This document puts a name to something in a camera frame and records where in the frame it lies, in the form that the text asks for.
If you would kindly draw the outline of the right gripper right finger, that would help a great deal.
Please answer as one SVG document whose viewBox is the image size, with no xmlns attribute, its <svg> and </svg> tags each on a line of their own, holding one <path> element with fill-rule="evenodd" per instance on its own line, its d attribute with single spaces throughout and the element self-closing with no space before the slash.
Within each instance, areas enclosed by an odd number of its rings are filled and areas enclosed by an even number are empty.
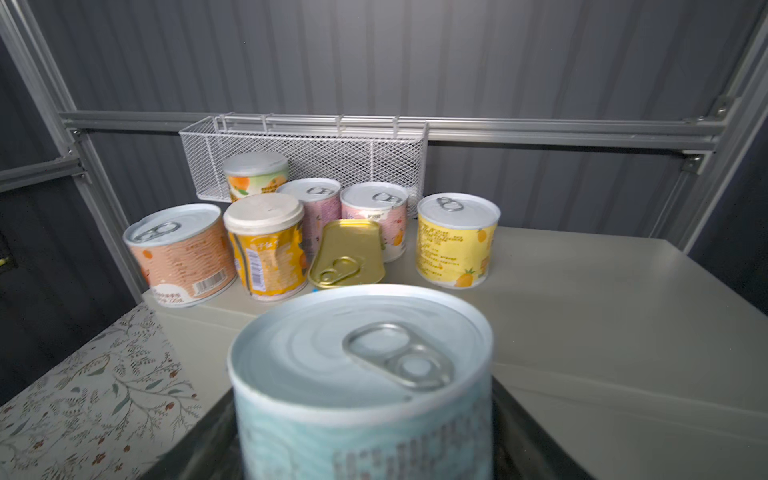
<svg viewBox="0 0 768 480">
<path fill-rule="evenodd" d="M 593 479 L 495 378 L 494 479 Z"/>
</svg>

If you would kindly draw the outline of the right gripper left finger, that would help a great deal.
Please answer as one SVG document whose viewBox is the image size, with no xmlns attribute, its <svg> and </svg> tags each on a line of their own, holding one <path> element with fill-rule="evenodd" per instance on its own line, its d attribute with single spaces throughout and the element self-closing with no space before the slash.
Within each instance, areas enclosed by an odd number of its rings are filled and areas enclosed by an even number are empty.
<svg viewBox="0 0 768 480">
<path fill-rule="evenodd" d="M 233 390 L 142 476 L 141 479 L 242 479 Z"/>
</svg>

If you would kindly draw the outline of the light blue pull-tab can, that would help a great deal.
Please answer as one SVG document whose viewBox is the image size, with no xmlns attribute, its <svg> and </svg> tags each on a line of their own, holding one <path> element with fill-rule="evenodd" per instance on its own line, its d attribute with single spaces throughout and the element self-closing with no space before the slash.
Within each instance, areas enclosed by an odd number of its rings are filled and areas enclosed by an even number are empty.
<svg viewBox="0 0 768 480">
<path fill-rule="evenodd" d="M 493 332 L 434 289 L 362 285 L 260 315 L 227 359 L 248 479 L 489 479 Z"/>
</svg>

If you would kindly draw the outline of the orange white pull-tab can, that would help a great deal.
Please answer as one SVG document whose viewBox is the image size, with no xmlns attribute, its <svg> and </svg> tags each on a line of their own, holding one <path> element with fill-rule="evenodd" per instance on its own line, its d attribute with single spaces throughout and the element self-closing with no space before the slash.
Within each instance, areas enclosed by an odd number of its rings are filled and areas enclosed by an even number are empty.
<svg viewBox="0 0 768 480">
<path fill-rule="evenodd" d="M 161 306 L 203 303 L 237 279 L 222 211 L 216 205 L 194 203 L 155 212 L 130 225 L 123 241 Z"/>
</svg>

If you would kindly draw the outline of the brown can white lid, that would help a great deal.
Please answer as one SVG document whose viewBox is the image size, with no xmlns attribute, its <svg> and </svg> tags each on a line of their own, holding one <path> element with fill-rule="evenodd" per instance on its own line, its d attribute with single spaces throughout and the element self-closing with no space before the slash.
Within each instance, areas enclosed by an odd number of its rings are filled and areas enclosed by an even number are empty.
<svg viewBox="0 0 768 480">
<path fill-rule="evenodd" d="M 303 204 L 284 193 L 249 196 L 224 212 L 236 270 L 252 299 L 282 300 L 306 285 L 304 215 Z"/>
</svg>

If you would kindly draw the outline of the yellow pull-tab can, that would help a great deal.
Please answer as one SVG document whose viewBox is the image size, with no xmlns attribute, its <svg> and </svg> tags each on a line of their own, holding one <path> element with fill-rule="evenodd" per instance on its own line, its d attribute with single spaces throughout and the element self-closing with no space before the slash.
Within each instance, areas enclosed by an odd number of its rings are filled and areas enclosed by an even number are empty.
<svg viewBox="0 0 768 480">
<path fill-rule="evenodd" d="M 464 193 L 438 193 L 417 205 L 416 268 L 428 282 L 470 289 L 489 273 L 501 211 L 491 201 Z"/>
</svg>

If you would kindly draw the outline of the yellow oval sardine tin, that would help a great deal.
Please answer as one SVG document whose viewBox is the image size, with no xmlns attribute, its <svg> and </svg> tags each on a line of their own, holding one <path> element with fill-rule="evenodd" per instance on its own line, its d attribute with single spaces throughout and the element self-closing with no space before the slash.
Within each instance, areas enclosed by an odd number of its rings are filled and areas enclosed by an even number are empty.
<svg viewBox="0 0 768 480">
<path fill-rule="evenodd" d="M 323 229 L 308 280 L 315 291 L 376 284 L 386 275 L 380 226 L 372 220 L 340 219 Z"/>
</svg>

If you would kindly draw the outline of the green orange peach can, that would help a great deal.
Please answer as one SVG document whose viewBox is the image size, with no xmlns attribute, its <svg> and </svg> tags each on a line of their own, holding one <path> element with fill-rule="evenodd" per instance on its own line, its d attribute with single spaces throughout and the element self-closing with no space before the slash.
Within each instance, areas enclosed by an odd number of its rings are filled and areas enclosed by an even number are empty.
<svg viewBox="0 0 768 480">
<path fill-rule="evenodd" d="M 222 169 L 233 202 L 264 193 L 275 193 L 288 182 L 289 162 L 276 152 L 249 152 L 223 162 Z"/>
</svg>

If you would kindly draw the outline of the pink pull-tab can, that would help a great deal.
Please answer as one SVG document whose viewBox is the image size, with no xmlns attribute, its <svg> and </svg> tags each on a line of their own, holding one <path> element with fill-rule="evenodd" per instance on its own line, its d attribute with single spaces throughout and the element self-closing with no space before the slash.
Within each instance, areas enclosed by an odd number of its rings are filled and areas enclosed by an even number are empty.
<svg viewBox="0 0 768 480">
<path fill-rule="evenodd" d="M 380 227 L 385 263 L 400 258 L 406 249 L 408 192 L 387 182 L 351 185 L 340 194 L 341 218 L 376 222 Z"/>
</svg>

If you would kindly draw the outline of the beige metal cabinet box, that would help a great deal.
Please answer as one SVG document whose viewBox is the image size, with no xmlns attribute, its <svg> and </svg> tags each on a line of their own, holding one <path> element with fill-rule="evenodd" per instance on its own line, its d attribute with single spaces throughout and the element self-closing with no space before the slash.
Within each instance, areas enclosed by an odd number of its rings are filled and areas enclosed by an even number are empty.
<svg viewBox="0 0 768 480">
<path fill-rule="evenodd" d="M 494 377 L 596 479 L 763 479 L 767 318 L 663 240 L 500 228 L 459 297 Z"/>
</svg>

